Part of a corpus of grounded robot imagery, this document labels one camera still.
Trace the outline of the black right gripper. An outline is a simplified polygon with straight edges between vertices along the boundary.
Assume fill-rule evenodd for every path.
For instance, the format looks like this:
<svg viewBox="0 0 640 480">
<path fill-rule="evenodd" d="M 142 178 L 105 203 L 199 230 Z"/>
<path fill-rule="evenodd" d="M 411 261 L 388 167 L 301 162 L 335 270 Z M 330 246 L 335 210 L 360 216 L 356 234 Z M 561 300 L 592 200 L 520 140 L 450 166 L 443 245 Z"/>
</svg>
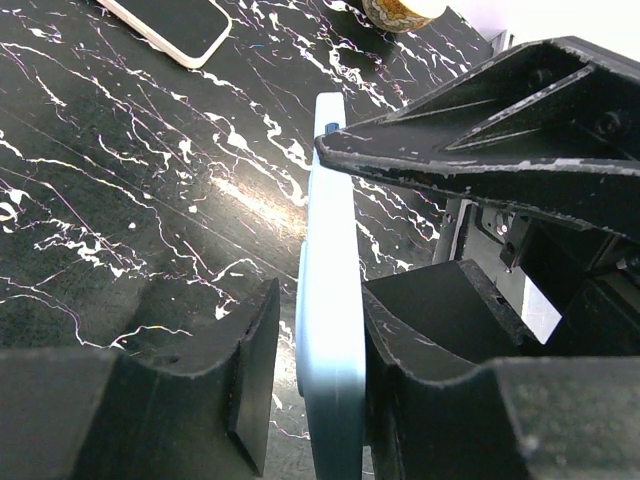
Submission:
<svg viewBox="0 0 640 480">
<path fill-rule="evenodd" d="M 577 37 L 513 47 L 315 142 L 323 165 L 612 233 L 639 229 L 639 64 Z M 639 246 L 450 199 L 433 260 L 474 260 L 542 356 L 639 353 Z"/>
</svg>

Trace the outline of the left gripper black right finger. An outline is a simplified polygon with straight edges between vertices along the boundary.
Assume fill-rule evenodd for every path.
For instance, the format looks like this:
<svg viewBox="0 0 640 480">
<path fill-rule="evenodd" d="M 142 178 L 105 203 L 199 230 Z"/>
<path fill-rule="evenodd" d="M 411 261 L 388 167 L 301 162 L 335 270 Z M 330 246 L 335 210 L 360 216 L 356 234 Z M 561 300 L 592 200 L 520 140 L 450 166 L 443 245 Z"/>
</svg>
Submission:
<svg viewBox="0 0 640 480">
<path fill-rule="evenodd" d="M 586 281 L 546 342 L 471 260 L 367 281 L 378 479 L 635 479 L 639 295 Z"/>
</svg>

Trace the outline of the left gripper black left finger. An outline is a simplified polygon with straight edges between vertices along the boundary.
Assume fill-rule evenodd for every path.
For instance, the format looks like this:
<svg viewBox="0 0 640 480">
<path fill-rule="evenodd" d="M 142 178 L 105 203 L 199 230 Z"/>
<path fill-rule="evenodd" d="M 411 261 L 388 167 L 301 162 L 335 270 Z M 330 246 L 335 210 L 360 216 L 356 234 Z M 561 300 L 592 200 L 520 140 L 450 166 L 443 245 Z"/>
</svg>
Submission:
<svg viewBox="0 0 640 480">
<path fill-rule="evenodd" d="M 271 279 L 224 319 L 149 359 L 81 347 L 3 350 L 2 477 L 260 477 L 279 320 Z"/>
</svg>

